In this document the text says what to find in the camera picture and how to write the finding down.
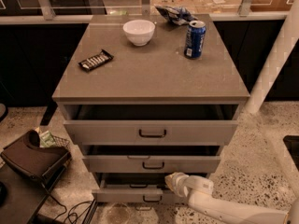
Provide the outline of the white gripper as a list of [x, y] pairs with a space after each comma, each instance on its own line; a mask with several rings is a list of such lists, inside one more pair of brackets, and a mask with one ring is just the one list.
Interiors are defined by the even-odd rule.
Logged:
[[175, 190], [179, 197], [188, 197], [192, 190], [211, 195], [214, 189], [214, 183], [211, 180], [197, 175], [173, 173], [167, 175], [164, 180], [168, 188]]

